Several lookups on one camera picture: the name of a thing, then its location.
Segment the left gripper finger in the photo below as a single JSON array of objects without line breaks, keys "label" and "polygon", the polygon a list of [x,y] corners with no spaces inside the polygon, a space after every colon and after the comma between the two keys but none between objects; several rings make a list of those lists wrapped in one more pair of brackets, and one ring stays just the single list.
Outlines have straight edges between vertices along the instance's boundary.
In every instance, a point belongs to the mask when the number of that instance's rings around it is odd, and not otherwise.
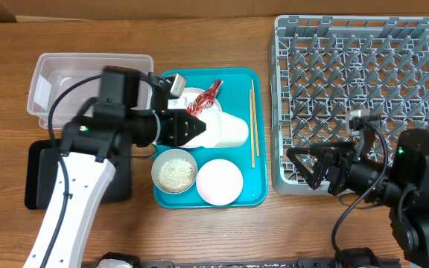
[{"label": "left gripper finger", "polygon": [[199,118],[196,118],[195,116],[186,113],[184,114],[184,122],[185,127],[187,129],[205,129],[206,123],[201,121]]},{"label": "left gripper finger", "polygon": [[198,130],[190,130],[188,132],[188,135],[186,136],[186,144],[203,144],[204,143],[204,131],[198,131]]}]

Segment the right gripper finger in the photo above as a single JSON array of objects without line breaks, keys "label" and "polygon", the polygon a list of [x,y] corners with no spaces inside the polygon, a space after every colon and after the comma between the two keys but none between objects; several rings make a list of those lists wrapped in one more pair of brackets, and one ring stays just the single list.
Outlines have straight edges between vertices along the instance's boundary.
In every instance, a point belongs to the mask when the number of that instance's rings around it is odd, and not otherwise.
[{"label": "right gripper finger", "polygon": [[297,158],[297,156],[301,155],[312,155],[311,149],[307,147],[294,147],[290,148],[286,152],[287,157],[289,160],[292,161],[296,169],[299,171],[299,173],[302,175],[304,180],[307,182],[308,186],[316,190],[320,186],[321,178],[320,178],[320,171],[321,171],[321,165],[319,162],[315,162],[311,170],[307,169],[306,166],[303,165],[303,163]]},{"label": "right gripper finger", "polygon": [[353,142],[324,142],[310,144],[308,147],[294,147],[294,153],[298,154],[318,154],[321,151],[330,153],[347,153],[355,149]]}]

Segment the red snack wrapper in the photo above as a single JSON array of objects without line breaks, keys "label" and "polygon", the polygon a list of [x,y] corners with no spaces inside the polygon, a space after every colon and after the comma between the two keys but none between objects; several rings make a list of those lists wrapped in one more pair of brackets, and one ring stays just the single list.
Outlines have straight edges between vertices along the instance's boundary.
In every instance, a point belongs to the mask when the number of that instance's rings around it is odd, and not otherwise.
[{"label": "red snack wrapper", "polygon": [[199,117],[203,111],[211,108],[216,101],[217,94],[223,84],[222,80],[217,79],[204,93],[198,95],[187,106],[187,112],[194,117]]}]

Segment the white paper cup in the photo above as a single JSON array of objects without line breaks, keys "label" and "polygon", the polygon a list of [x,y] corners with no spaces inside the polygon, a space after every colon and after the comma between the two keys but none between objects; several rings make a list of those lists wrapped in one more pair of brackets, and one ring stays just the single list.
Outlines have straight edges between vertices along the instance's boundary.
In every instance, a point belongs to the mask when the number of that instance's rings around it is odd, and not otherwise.
[{"label": "white paper cup", "polygon": [[207,109],[199,119],[206,124],[206,130],[196,137],[195,144],[204,148],[240,147],[249,135],[247,123],[234,115]]}]

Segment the grey bowl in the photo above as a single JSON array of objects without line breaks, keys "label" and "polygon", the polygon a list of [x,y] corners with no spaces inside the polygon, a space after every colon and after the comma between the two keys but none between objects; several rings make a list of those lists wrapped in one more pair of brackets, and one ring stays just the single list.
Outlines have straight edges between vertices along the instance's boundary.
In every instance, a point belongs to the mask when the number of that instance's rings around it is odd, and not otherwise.
[{"label": "grey bowl", "polygon": [[181,150],[181,149],[166,150],[166,151],[160,153],[155,158],[155,160],[153,162],[152,169],[151,169],[151,176],[152,176],[153,184],[160,191],[163,191],[161,185],[159,184],[159,171],[160,171],[160,168],[163,166],[164,163],[166,163],[166,162],[168,162],[170,160],[173,160],[173,159],[184,159],[184,160],[188,161],[192,165],[192,167],[193,167],[193,169],[195,171],[195,175],[194,175],[194,182],[195,182],[195,179],[197,177],[197,171],[198,171],[198,169],[197,169],[197,163],[194,160],[193,156],[190,153],[188,153],[187,151]]}]

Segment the white rice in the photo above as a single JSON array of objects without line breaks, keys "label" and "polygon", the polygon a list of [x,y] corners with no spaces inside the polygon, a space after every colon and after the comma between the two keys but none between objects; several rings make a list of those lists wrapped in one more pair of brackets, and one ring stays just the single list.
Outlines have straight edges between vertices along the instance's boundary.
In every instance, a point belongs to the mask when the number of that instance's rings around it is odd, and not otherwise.
[{"label": "white rice", "polygon": [[180,193],[194,182],[195,171],[184,159],[173,159],[163,164],[159,171],[159,184],[163,191]]}]

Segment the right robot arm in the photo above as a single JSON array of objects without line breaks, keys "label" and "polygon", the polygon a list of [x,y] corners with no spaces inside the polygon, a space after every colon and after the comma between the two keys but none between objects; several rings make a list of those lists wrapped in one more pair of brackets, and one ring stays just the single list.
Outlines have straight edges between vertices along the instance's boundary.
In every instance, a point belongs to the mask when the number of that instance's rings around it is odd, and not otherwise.
[{"label": "right robot arm", "polygon": [[393,237],[404,258],[429,267],[429,130],[402,132],[392,165],[366,156],[375,141],[382,148],[387,143],[379,130],[363,132],[360,150],[352,142],[320,143],[290,148],[286,155],[310,188],[326,180],[331,195],[350,190],[364,202],[390,208]]}]

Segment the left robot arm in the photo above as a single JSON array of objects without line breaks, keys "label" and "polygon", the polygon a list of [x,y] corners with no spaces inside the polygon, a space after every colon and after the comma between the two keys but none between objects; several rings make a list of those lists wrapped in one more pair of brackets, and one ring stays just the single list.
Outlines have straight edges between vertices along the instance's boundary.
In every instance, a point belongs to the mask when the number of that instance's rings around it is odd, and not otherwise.
[{"label": "left robot arm", "polygon": [[96,76],[98,96],[86,100],[56,140],[57,178],[26,267],[80,267],[98,206],[116,166],[132,145],[177,147],[206,130],[184,109],[169,109],[187,80],[131,68],[105,66]]}]

